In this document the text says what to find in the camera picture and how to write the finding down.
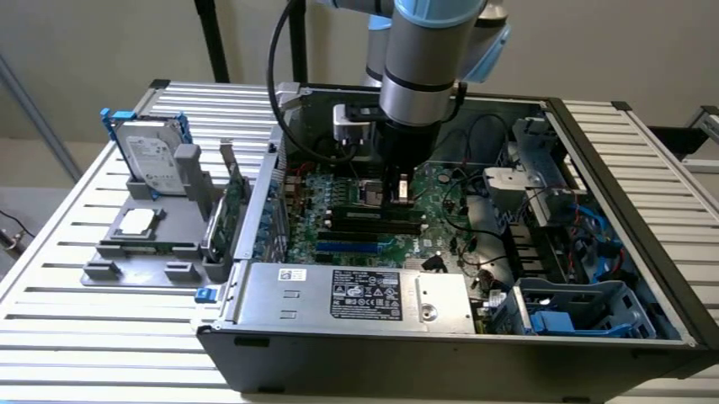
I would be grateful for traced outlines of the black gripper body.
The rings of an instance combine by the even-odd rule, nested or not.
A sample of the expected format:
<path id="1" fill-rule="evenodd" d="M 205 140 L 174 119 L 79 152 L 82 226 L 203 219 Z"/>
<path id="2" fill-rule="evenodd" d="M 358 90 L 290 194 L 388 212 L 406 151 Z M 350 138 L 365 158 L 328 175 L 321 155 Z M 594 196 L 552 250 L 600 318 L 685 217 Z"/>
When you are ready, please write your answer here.
<path id="1" fill-rule="evenodd" d="M 433 152 L 441 122 L 430 125 L 409 126 L 386 120 L 378 123 L 376 151 L 382 162 L 410 169 L 425 162 Z"/>

